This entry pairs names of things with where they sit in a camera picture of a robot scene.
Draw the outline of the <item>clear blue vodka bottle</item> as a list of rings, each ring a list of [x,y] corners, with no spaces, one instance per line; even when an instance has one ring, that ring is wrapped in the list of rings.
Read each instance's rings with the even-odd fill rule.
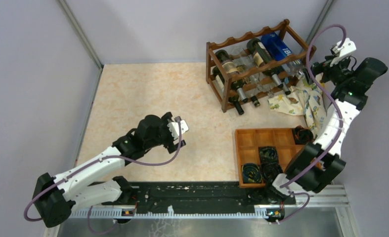
[[[260,41],[276,61],[281,61],[294,54],[276,33],[263,35]],[[304,65],[299,59],[282,64],[281,68],[290,76],[304,76]]]

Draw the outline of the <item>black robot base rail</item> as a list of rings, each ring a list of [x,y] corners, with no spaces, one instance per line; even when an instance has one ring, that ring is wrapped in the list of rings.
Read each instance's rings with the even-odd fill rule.
[[[138,214],[165,213],[169,206],[176,214],[253,213],[255,205],[294,204],[293,197],[278,197],[268,188],[240,188],[236,181],[131,182],[130,197],[104,205],[137,205]]]

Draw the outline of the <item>square clear glass bottle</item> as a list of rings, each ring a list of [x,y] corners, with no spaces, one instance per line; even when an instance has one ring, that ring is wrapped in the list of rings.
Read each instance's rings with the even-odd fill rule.
[[[266,82],[266,76],[262,73],[254,74],[252,79],[256,85],[254,94],[258,95],[259,93],[267,93],[269,98],[274,97],[273,88],[276,87],[276,84],[273,81]]]

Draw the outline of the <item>green wine bottle grey capsule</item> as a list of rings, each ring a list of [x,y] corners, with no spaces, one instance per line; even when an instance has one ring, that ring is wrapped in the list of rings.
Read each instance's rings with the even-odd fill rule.
[[[270,70],[271,72],[271,78],[273,80],[273,82],[276,84],[276,86],[280,89],[283,90],[283,92],[286,94],[286,95],[290,95],[291,94],[291,90],[288,88],[288,86],[286,85],[286,83],[281,80],[281,78],[279,77],[279,73],[283,73],[285,72],[284,70],[275,70],[275,69],[272,69]]]

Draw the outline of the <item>green wine bottle dark label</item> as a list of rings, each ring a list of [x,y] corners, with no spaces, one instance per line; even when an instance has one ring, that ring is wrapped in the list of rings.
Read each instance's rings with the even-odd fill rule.
[[[224,49],[218,50],[215,53],[215,55],[229,76],[232,77],[232,76],[236,76],[236,75],[240,74],[240,71],[238,70],[235,63],[231,60],[231,58],[229,57],[229,54],[227,53],[226,50],[224,50]],[[246,103],[248,101],[248,98],[243,90],[243,84],[244,83],[243,83],[242,79],[233,80],[232,83],[230,84],[230,88],[233,91],[237,92],[239,99],[242,102]]]

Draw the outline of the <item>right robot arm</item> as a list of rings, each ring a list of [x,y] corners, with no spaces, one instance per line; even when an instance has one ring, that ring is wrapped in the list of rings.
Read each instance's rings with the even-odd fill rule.
[[[384,62],[372,57],[365,58],[355,70],[348,68],[349,58],[333,66],[330,63],[330,57],[326,57],[325,62],[311,67],[314,75],[322,74],[322,82],[335,85],[327,118],[316,139],[304,145],[284,173],[264,188],[263,198],[268,203],[293,194],[319,193],[343,171],[346,162],[341,159],[341,148],[346,133],[366,105],[365,93],[388,70]]]

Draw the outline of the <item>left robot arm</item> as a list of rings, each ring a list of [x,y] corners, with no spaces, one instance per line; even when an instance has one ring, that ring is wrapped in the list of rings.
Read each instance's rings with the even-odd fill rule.
[[[189,131],[187,122],[167,112],[162,117],[147,115],[92,159],[62,173],[44,173],[37,178],[31,202],[23,216],[29,222],[43,221],[52,228],[66,221],[72,213],[97,204],[127,204],[132,200],[130,183],[118,176],[110,181],[95,182],[115,170],[136,163],[162,166],[176,159],[186,142],[182,136]],[[164,147],[173,157],[160,163],[139,161],[155,147]]]

